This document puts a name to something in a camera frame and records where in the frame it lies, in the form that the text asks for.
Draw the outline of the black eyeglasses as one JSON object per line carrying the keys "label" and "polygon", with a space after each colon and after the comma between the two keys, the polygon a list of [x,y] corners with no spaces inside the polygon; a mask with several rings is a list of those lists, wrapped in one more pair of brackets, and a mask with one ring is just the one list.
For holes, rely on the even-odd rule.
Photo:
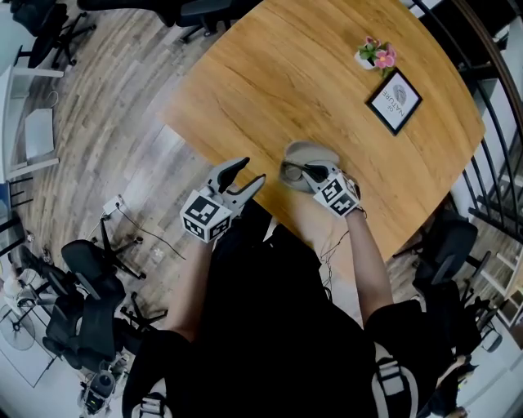
{"label": "black eyeglasses", "polygon": [[282,161],[279,169],[279,178],[285,182],[298,182],[304,179],[305,167],[295,162]]}

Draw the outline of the white power strip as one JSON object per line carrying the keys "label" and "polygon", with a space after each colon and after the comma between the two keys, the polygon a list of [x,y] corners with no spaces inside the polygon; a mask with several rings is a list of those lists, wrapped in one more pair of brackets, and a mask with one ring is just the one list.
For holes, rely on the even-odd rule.
{"label": "white power strip", "polygon": [[115,211],[119,211],[121,207],[123,206],[124,202],[122,199],[122,196],[120,194],[117,194],[113,198],[111,198],[108,202],[106,202],[103,206],[103,217],[110,217],[111,214]]}

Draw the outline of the black round device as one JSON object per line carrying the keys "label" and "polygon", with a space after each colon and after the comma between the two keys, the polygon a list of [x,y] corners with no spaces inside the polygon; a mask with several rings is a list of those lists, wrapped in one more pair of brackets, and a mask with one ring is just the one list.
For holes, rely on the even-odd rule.
{"label": "black round device", "polygon": [[107,418],[110,402],[116,388],[114,374],[107,370],[96,373],[88,382],[81,383],[78,397],[79,418]]}

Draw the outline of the white desk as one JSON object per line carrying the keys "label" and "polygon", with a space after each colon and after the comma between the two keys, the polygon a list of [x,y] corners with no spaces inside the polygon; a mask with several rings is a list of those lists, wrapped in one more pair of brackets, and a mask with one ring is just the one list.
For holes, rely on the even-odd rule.
{"label": "white desk", "polygon": [[20,120],[25,101],[29,97],[28,89],[21,91],[15,89],[20,85],[17,79],[63,78],[65,75],[60,70],[18,67],[18,59],[30,55],[28,51],[22,51],[22,49],[23,47],[20,46],[14,63],[10,64],[0,75],[0,183],[6,183],[30,172],[57,165],[60,161],[59,158],[49,158],[33,164],[28,164],[27,161],[17,164],[12,162],[16,151],[16,138]]}

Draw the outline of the white paper bag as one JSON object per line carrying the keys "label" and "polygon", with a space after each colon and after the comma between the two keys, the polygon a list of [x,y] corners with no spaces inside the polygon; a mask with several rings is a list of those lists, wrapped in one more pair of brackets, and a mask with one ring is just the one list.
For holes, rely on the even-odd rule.
{"label": "white paper bag", "polygon": [[25,118],[25,156],[42,157],[54,148],[53,109],[35,109]]}

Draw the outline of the person's black clothing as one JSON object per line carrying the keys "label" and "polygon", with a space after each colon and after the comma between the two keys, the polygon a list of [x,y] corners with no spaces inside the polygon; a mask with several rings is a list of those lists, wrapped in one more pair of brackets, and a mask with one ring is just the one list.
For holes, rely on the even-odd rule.
{"label": "person's black clothing", "polygon": [[123,418],[416,418],[451,367],[407,300],[363,325],[329,298],[315,252],[248,202],[213,243],[199,332],[146,333]]}

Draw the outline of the blue stool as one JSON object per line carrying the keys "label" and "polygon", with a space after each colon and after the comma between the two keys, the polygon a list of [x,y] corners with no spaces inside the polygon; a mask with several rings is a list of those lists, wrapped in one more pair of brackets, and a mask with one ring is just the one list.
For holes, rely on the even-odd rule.
{"label": "blue stool", "polygon": [[24,185],[29,181],[33,180],[32,176],[22,177],[18,180],[7,180],[5,183],[0,184],[0,201],[6,204],[7,208],[20,207],[33,201],[32,198],[24,198],[19,200],[19,197],[25,193],[23,189],[14,191],[13,187],[17,185]]}

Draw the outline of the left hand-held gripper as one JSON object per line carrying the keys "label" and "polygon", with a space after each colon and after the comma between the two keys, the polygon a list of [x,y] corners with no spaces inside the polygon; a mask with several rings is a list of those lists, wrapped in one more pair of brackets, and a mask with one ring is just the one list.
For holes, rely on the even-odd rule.
{"label": "left hand-held gripper", "polygon": [[184,230],[209,243],[228,230],[240,209],[262,188],[266,175],[255,177],[242,189],[234,183],[250,157],[234,158],[215,166],[200,190],[193,190],[181,209]]}

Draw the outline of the beige glasses case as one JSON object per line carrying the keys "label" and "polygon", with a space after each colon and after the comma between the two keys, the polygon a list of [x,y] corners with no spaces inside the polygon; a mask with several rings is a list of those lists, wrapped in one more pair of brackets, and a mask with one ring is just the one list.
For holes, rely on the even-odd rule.
{"label": "beige glasses case", "polygon": [[[340,162],[339,156],[332,150],[306,140],[294,141],[284,151],[283,161],[295,162],[304,166],[306,163],[318,160],[331,161],[336,166]],[[285,182],[279,178],[279,181],[290,189],[303,193],[313,193],[305,179],[298,182]]]}

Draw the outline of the white stool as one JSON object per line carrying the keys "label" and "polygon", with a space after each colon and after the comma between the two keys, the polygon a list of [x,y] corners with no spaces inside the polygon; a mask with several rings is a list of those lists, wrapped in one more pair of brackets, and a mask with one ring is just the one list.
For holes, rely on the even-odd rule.
{"label": "white stool", "polygon": [[496,252],[489,267],[481,272],[481,278],[497,292],[502,302],[507,301],[507,313],[514,319],[510,310],[518,314],[523,309],[523,247],[514,255]]}

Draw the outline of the black picture frame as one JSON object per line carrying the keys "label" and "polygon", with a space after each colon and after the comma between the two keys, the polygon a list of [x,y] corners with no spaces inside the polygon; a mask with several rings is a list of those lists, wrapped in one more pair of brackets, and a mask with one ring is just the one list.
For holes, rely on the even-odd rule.
{"label": "black picture frame", "polygon": [[422,97],[399,69],[393,69],[365,101],[393,136],[398,135],[421,103]]}

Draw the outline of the person's right hand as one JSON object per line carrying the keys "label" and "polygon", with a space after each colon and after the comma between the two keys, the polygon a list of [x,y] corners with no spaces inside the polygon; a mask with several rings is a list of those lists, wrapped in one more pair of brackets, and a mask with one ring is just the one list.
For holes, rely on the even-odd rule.
{"label": "person's right hand", "polygon": [[350,192],[356,197],[357,201],[359,202],[360,199],[361,199],[361,193],[360,193],[359,185],[349,175],[344,175],[344,179],[346,181],[347,188],[350,190]]}

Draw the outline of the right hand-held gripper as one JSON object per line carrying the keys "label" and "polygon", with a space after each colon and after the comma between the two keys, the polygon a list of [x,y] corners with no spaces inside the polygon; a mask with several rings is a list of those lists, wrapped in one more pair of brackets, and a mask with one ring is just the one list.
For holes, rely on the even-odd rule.
{"label": "right hand-held gripper", "polygon": [[343,218],[360,209],[360,202],[347,188],[344,174],[333,162],[318,160],[306,163],[302,176],[313,192],[313,199],[333,215]]}

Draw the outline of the pink flower in white pot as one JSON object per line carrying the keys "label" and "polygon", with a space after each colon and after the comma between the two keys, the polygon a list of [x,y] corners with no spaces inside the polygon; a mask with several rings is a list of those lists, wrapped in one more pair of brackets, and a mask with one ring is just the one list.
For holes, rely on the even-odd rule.
{"label": "pink flower in white pot", "polygon": [[396,68],[396,50],[389,42],[366,36],[364,45],[358,46],[356,62],[366,70],[376,70],[386,78]]}

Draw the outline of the black office chair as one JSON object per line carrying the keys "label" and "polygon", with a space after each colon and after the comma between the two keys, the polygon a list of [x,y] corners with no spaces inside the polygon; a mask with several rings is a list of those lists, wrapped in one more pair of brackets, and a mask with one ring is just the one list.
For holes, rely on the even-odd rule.
{"label": "black office chair", "polygon": [[453,280],[431,284],[428,280],[415,279],[413,286],[425,300],[429,321],[444,347],[455,349],[456,355],[472,354],[483,341],[481,333],[497,309],[479,296],[467,305]]}
{"label": "black office chair", "polygon": [[35,37],[30,51],[23,51],[23,47],[19,47],[13,64],[17,64],[20,58],[28,57],[28,67],[36,69],[52,49],[56,49],[51,63],[52,69],[59,68],[61,55],[67,58],[70,66],[77,64],[70,50],[72,41],[87,32],[96,30],[95,24],[83,29],[75,29],[82,18],[87,18],[85,11],[68,24],[67,6],[57,0],[6,0],[6,2],[10,4],[12,19]]}
{"label": "black office chair", "polygon": [[421,235],[418,242],[392,257],[396,259],[407,254],[418,257],[413,285],[422,296],[451,282],[464,264],[474,268],[472,278],[477,278],[492,256],[491,251],[480,259],[471,255],[478,228],[450,209],[440,209],[430,229],[421,228],[418,232]]}
{"label": "black office chair", "polygon": [[103,362],[113,362],[124,350],[136,354],[144,334],[168,312],[146,318],[131,294],[133,311],[123,307],[126,292],[112,277],[95,288],[96,294],[83,297],[76,292],[56,299],[46,335],[46,349],[63,358],[72,368],[99,371]]}
{"label": "black office chair", "polygon": [[217,32],[222,22],[226,30],[232,20],[239,20],[263,0],[77,0],[83,11],[137,9],[154,12],[167,26],[186,28],[179,42],[187,44],[190,37],[204,31],[205,37]]}
{"label": "black office chair", "polygon": [[109,219],[110,215],[104,214],[99,220],[101,247],[97,245],[98,240],[94,237],[91,240],[74,240],[61,249],[62,259],[69,271],[77,277],[80,284],[95,300],[102,298],[106,288],[113,291],[114,281],[120,282],[116,277],[118,270],[122,270],[138,280],[146,279],[144,272],[133,271],[118,257],[126,250],[142,244],[143,238],[130,237],[130,241],[125,245],[113,248],[105,227],[105,222]]}

